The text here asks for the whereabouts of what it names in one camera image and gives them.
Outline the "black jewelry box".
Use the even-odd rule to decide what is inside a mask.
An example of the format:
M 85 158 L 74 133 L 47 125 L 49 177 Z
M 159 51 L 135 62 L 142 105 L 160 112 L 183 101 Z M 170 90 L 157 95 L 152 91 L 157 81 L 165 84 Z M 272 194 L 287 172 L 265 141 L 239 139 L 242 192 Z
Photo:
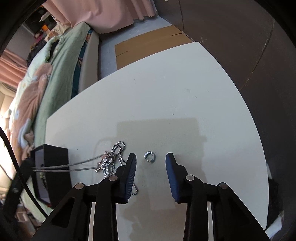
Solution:
M 72 188 L 68 149 L 43 144 L 31 151 L 32 184 L 37 200 L 55 208 Z

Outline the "silver charm pendant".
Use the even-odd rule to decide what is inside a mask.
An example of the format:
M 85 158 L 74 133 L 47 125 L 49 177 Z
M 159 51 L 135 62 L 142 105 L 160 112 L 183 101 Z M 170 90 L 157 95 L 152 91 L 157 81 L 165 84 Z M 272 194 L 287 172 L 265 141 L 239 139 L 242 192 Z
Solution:
M 106 151 L 101 157 L 101 161 L 97 163 L 95 172 L 102 171 L 104 178 L 115 173 L 115 156 L 113 152 Z

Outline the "peach floral blanket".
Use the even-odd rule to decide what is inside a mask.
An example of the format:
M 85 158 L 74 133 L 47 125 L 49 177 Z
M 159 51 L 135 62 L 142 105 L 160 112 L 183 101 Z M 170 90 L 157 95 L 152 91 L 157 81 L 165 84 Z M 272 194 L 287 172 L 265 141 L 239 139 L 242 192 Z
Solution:
M 52 65 L 50 63 L 44 63 L 38 68 L 32 83 L 23 92 L 16 108 L 15 118 L 12 121 L 10 142 L 19 164 L 30 156 L 30 151 L 34 148 L 32 125 L 51 72 Z

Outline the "pink window curtain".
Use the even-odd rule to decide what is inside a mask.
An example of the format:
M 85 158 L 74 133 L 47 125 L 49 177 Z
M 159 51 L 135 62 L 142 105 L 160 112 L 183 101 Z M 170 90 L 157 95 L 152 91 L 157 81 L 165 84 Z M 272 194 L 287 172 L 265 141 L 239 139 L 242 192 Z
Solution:
M 9 50 L 4 50 L 0 61 L 1 82 L 13 88 L 18 88 L 18 84 L 27 73 L 26 61 Z

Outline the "bed with green sheet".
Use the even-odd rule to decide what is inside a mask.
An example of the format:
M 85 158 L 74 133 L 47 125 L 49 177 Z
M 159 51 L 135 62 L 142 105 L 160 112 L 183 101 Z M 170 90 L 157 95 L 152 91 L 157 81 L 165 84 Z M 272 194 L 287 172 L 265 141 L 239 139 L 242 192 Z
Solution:
M 86 47 L 93 34 L 88 24 L 79 23 L 67 34 L 52 37 L 33 58 L 23 80 L 18 84 L 15 98 L 8 109 L 9 124 L 6 134 L 9 141 L 12 121 L 23 92 L 32 83 L 38 68 L 44 63 L 50 63 L 52 72 L 32 125 L 34 147 L 45 143 L 48 118 L 79 92 L 79 82 L 74 80 L 74 76 L 80 74 L 77 67 L 83 63 Z

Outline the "brown cardboard sheet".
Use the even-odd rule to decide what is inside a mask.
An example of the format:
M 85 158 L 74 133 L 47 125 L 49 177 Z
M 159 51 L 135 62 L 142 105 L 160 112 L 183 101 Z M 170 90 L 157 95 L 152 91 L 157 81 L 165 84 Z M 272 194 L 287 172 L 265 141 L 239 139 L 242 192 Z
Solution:
M 191 42 L 189 37 L 173 25 L 138 35 L 115 45 L 117 69 L 152 54 Z

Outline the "pink floor curtain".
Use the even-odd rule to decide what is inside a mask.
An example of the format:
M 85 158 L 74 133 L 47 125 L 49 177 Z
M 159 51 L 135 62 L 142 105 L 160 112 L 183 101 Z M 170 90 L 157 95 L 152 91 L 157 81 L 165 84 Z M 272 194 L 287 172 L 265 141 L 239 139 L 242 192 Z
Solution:
M 124 0 L 51 0 L 43 6 L 59 22 L 72 28 L 87 23 L 95 32 L 105 34 L 120 30 L 156 15 L 152 1 Z

